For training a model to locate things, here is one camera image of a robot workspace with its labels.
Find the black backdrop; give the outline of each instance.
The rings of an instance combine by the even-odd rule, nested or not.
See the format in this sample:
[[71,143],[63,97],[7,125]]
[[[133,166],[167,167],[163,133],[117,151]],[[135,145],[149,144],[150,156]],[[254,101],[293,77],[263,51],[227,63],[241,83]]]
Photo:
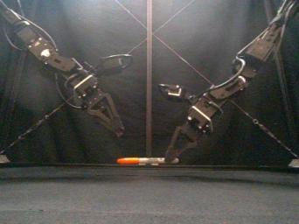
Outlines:
[[[6,3],[16,11],[15,1]],[[131,53],[134,65],[122,74],[102,77],[102,89],[113,94],[126,133],[117,138],[84,111],[64,107],[40,128],[7,151],[16,162],[114,164],[121,157],[146,156],[147,36],[146,0],[22,1],[28,18],[47,30],[60,55],[97,65],[99,59]],[[167,101],[159,83],[181,84],[195,94],[231,77],[238,51],[267,27],[265,2],[259,0],[154,1],[153,156],[162,157],[175,127],[186,122],[189,106]],[[62,104],[54,71],[2,38],[2,149]],[[287,115],[298,121],[298,17],[286,31],[283,59],[291,109],[271,62],[235,103],[299,152]],[[182,154],[183,165],[287,165],[290,153],[261,131],[229,102],[215,119],[214,135]]]

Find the vertical pole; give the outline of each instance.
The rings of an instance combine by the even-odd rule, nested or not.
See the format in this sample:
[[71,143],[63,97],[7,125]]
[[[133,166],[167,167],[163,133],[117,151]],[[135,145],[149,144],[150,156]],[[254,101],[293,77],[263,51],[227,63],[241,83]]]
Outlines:
[[[36,16],[36,11],[38,11],[38,5],[39,5],[39,0],[32,1],[32,8],[28,12],[28,18],[34,21],[35,16]],[[20,52],[14,52],[11,56],[16,62],[11,65],[15,66],[15,68],[10,69],[10,75],[11,77],[7,78],[7,86],[4,88],[4,95],[8,96],[8,100],[3,100],[3,103],[0,105],[0,115],[4,114],[3,117],[3,123],[2,125],[2,132],[3,134],[2,139],[0,139],[0,145],[6,147],[10,143],[8,137],[11,134],[11,129],[12,129],[12,120],[14,120],[14,114],[15,114],[15,104],[18,101],[18,95],[19,95],[19,87],[22,84],[22,78],[23,78],[23,73],[24,73],[24,66],[26,66],[26,58],[27,58],[27,51]]]
[[153,0],[147,0],[146,156],[153,156]]
[[[265,7],[266,7],[266,19],[267,19],[267,22],[270,23],[271,20],[274,19],[274,12],[271,10],[271,5],[270,5],[269,0],[265,0]],[[278,79],[279,79],[283,101],[285,101],[287,128],[289,128],[293,145],[295,145],[295,143],[298,141],[297,134],[295,134],[295,119],[294,119],[294,115],[291,112],[293,110],[291,110],[291,106],[290,106],[291,103],[290,103],[290,96],[289,96],[289,92],[287,92],[286,73],[285,73],[285,65],[283,65],[283,59],[282,59],[281,52],[275,56],[275,66],[277,66]]]

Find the black floor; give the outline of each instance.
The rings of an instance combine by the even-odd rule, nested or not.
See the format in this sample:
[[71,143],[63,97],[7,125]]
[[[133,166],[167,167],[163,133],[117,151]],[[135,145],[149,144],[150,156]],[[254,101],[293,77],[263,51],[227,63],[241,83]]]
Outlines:
[[0,223],[299,223],[298,186],[274,169],[4,167]]

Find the orange marker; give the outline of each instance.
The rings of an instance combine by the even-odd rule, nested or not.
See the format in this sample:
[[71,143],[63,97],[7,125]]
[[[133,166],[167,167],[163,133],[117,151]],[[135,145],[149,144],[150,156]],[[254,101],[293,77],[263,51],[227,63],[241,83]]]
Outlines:
[[[165,164],[163,157],[122,157],[117,161],[121,165],[161,165]],[[179,158],[177,158],[171,164],[178,164]]]

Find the robotic arm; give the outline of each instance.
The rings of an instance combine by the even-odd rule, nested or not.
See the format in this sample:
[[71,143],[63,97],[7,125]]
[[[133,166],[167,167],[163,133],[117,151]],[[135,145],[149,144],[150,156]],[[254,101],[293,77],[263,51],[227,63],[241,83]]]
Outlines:
[[115,103],[111,95],[101,90],[95,74],[121,73],[131,65],[133,56],[121,54],[106,57],[97,68],[92,67],[91,71],[87,71],[74,58],[64,58],[59,55],[55,44],[43,37],[34,23],[12,11],[3,1],[0,1],[0,15],[32,55],[62,73],[66,83],[74,89],[75,103],[99,118],[99,122],[118,136],[122,136],[125,126]]
[[241,50],[234,61],[234,77],[218,86],[211,86],[201,96],[190,94],[185,87],[161,84],[159,89],[169,99],[181,99],[191,104],[187,123],[178,126],[173,135],[165,161],[171,163],[190,148],[197,147],[202,135],[213,132],[213,117],[221,112],[226,102],[245,90],[255,78],[259,68],[277,53],[289,20],[299,11],[298,0],[285,0],[277,17],[265,31]]

